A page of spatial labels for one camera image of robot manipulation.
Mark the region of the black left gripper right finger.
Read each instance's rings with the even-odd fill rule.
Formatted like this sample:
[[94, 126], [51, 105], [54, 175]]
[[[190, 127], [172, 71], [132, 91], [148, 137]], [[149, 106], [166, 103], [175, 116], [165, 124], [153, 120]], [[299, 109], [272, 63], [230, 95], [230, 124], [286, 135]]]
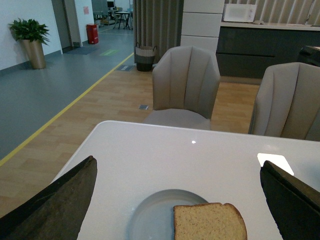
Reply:
[[284, 240], [320, 238], [320, 192], [270, 161], [260, 169], [266, 203]]

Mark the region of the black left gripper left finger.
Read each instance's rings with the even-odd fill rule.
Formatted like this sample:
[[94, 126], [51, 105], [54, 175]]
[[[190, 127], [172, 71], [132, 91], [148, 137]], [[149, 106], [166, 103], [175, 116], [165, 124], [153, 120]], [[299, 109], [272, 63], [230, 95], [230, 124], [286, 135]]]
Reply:
[[89, 208], [97, 178], [89, 156], [0, 219], [2, 240], [75, 240]]

